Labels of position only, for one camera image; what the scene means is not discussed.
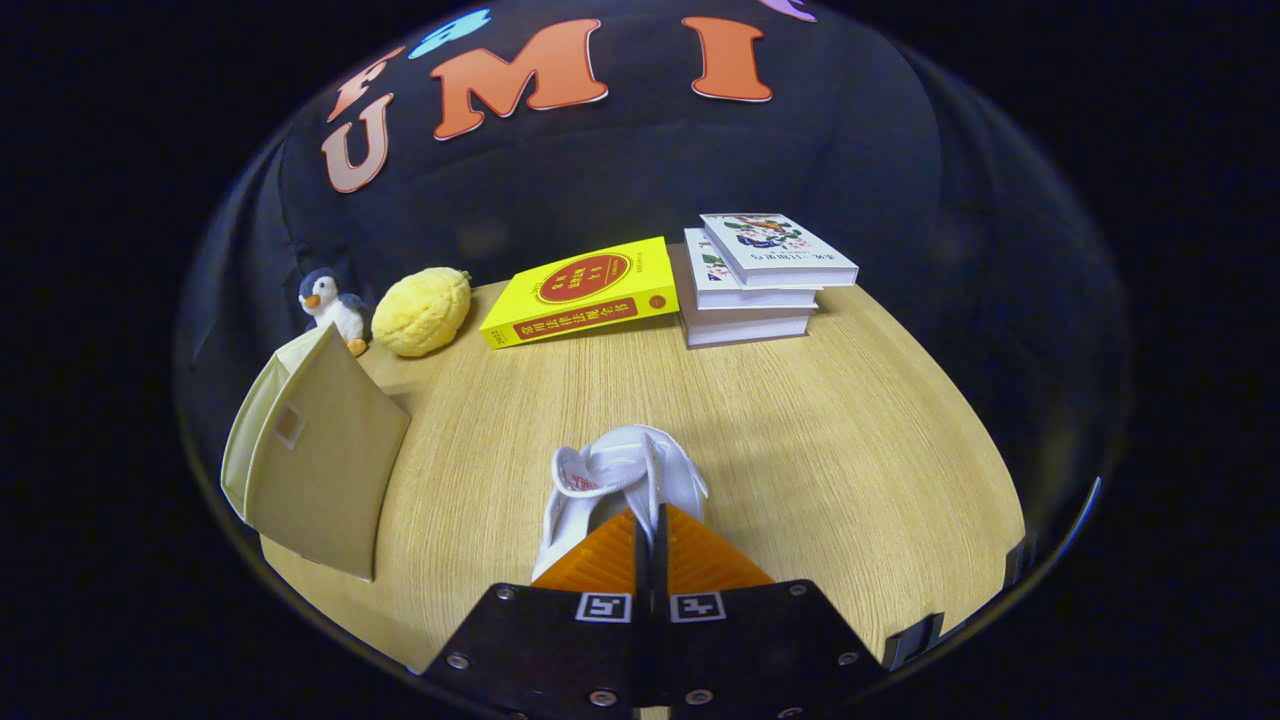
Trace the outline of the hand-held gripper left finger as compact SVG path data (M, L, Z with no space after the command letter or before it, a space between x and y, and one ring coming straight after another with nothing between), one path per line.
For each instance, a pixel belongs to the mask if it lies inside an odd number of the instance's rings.
M603 559L612 585L488 587L422 673L489 719L640 719L653 688L646 548L623 510L564 556Z

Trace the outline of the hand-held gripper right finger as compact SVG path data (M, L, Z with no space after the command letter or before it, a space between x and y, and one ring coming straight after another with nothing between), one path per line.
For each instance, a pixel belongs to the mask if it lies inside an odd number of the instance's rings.
M824 592L792 579L677 591L700 523L664 503L655 534L655 703L672 719L827 719L888 673Z

